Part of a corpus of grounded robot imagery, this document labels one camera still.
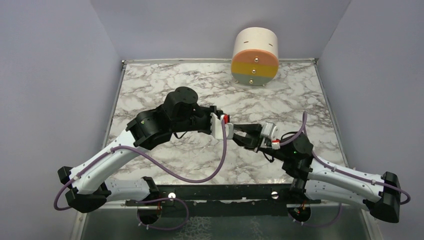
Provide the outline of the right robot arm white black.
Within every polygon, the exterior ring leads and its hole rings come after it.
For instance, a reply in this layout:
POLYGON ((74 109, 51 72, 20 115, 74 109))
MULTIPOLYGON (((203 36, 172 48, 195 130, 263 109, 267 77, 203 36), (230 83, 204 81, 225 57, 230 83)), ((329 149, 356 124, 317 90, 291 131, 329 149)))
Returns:
POLYGON ((376 219, 400 221, 401 186, 395 173, 366 173, 340 166, 317 156, 313 144, 302 131, 291 131, 277 137, 273 123, 236 124, 232 139, 240 147, 263 153, 269 162, 279 160, 282 169, 293 178, 289 199, 326 200, 356 206, 376 219))

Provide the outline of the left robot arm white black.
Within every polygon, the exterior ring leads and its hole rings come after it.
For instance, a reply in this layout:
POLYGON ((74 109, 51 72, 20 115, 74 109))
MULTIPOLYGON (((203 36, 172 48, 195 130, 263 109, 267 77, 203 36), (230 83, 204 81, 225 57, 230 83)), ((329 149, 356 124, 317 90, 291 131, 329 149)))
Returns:
POLYGON ((216 106, 198 105, 198 94, 181 86, 169 92, 163 104, 139 112, 126 128, 104 149, 76 167, 58 170, 68 209, 92 212, 107 202, 141 201, 152 205, 160 191, 151 177, 134 181, 115 180, 112 174, 136 157, 149 161, 148 151, 167 143, 176 133, 198 132, 226 141, 226 124, 230 118, 216 106))

